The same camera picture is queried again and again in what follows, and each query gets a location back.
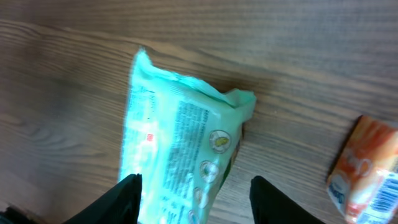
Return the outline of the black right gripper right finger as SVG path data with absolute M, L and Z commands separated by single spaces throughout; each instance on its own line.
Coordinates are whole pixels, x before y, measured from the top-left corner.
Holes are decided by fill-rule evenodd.
M 324 224 L 261 176 L 249 193 L 255 224 Z

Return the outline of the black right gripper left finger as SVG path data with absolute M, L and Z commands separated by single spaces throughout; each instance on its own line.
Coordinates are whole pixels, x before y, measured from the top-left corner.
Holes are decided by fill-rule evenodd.
M 64 224 L 138 224 L 142 175 L 131 174 Z

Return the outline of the orange snack packet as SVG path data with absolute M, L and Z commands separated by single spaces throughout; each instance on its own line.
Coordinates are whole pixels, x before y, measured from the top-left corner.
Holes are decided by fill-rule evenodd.
M 397 126 L 360 116 L 327 192 L 347 223 L 389 223 L 397 211 Z

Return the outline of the teal tissue packet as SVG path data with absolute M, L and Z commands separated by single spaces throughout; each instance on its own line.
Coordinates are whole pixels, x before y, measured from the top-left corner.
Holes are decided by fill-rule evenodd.
M 253 92 L 221 93 L 207 82 L 134 57 L 120 178 L 142 176 L 139 223 L 206 223 L 234 163 Z

